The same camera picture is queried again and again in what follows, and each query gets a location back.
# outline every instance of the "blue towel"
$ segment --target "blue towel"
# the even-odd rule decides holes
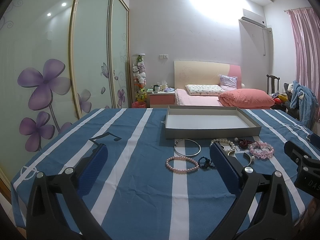
[[[293,82],[293,93],[290,108],[295,109],[299,100],[300,122],[309,129],[315,121],[316,109],[319,106],[315,94],[307,87],[300,85],[296,80]]]

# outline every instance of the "curtain rod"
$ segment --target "curtain rod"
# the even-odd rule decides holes
[[[294,10],[299,10],[299,9],[309,9],[309,8],[312,8],[312,7],[303,7],[303,8],[297,8],[297,9],[289,9],[289,10],[284,10],[284,12],[288,12],[288,11],[294,11]]]

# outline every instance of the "pink drawer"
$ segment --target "pink drawer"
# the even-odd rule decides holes
[[[151,95],[150,96],[151,105],[173,105],[174,104],[174,94],[171,95]]]

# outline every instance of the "pink and cream headboard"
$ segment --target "pink and cream headboard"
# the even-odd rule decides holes
[[[186,89],[186,85],[219,85],[219,75],[238,77],[237,88],[241,88],[241,68],[236,65],[202,62],[175,61],[174,88]]]

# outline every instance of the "butterfly decal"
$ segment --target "butterfly decal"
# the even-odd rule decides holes
[[[113,71],[113,76],[114,76],[115,80],[119,79],[118,76],[115,76],[115,71]]]
[[[109,78],[109,70],[108,70],[108,67],[105,63],[103,63],[103,66],[101,66],[101,76],[104,75],[106,78]]]

